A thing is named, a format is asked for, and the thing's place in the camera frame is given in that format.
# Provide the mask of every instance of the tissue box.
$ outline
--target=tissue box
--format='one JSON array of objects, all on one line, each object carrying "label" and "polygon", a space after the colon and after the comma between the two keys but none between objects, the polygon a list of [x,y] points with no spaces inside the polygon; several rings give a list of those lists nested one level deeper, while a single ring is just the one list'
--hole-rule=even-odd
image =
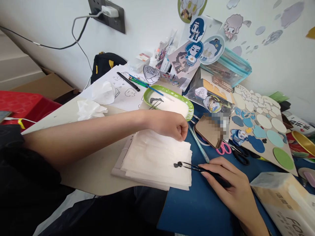
[{"label": "tissue box", "polygon": [[264,172],[250,185],[283,236],[315,235],[315,196],[292,174]]}]

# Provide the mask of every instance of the white cord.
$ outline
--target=white cord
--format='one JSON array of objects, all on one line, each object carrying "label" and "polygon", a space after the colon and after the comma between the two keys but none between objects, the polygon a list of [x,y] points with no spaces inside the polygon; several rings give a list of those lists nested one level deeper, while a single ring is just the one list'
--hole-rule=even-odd
[{"label": "white cord", "polygon": [[33,123],[36,123],[35,121],[31,121],[31,120],[28,120],[28,119],[24,119],[24,118],[13,118],[13,117],[6,117],[6,118],[4,118],[4,120],[26,120],[26,121],[29,121],[29,122],[33,122]]},{"label": "white cord", "polygon": [[[80,16],[80,17],[75,18],[74,21],[73,21],[72,31],[71,31],[74,40],[75,40],[76,43],[79,45],[79,47],[80,47],[80,49],[82,50],[82,52],[84,53],[86,59],[88,59],[89,66],[90,66],[90,69],[91,69],[91,72],[92,72],[92,73],[93,73],[93,70],[92,70],[92,67],[91,67],[91,64],[90,64],[90,60],[89,60],[88,56],[86,55],[86,53],[84,52],[84,50],[82,49],[82,47],[81,47],[81,45],[79,44],[79,42],[77,41],[77,39],[75,38],[74,33],[73,33],[73,29],[74,29],[75,21],[76,21],[77,19],[89,18],[89,17],[97,18],[97,17],[99,17],[101,14],[103,14],[103,11],[100,11],[97,15],[87,15],[87,16]],[[86,84],[86,86],[85,86],[85,88],[84,88],[83,90],[85,90],[85,89],[88,87],[88,85],[89,85],[89,83],[90,83],[90,80],[91,80],[91,77],[89,78],[88,83]]]}]

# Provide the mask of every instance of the crumpled tissue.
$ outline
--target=crumpled tissue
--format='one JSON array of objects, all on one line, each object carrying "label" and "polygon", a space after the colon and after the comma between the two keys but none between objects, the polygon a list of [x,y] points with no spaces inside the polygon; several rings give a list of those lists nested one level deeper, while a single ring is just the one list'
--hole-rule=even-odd
[{"label": "crumpled tissue", "polygon": [[91,100],[78,101],[78,106],[78,121],[88,120],[96,117],[103,117],[105,116],[104,113],[108,112],[106,107],[102,107],[100,104]]},{"label": "crumpled tissue", "polygon": [[108,105],[114,102],[115,99],[115,86],[109,82],[104,81],[102,85],[97,84],[93,86],[92,100],[101,104]]}]

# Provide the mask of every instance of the red container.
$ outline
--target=red container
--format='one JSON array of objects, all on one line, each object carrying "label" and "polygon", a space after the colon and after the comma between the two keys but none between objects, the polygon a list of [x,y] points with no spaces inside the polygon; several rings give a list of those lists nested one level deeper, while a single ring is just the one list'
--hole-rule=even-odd
[{"label": "red container", "polygon": [[291,153],[295,157],[315,158],[315,144],[297,131],[286,134]]}]

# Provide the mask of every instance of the power outlet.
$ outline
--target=power outlet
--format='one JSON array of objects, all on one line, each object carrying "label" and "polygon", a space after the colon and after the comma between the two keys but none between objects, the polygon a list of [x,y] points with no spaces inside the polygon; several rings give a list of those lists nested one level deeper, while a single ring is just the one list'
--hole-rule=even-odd
[{"label": "power outlet", "polygon": [[88,0],[89,5],[91,8],[92,13],[98,13],[102,10],[102,6],[108,6],[108,7],[113,7],[118,10],[119,16],[117,18],[110,18],[105,16],[104,14],[101,14],[98,18],[94,18],[97,21],[108,25],[109,27],[122,32],[126,33],[126,28],[125,28],[125,12],[124,9],[121,8],[120,6],[107,1],[107,0]]}]

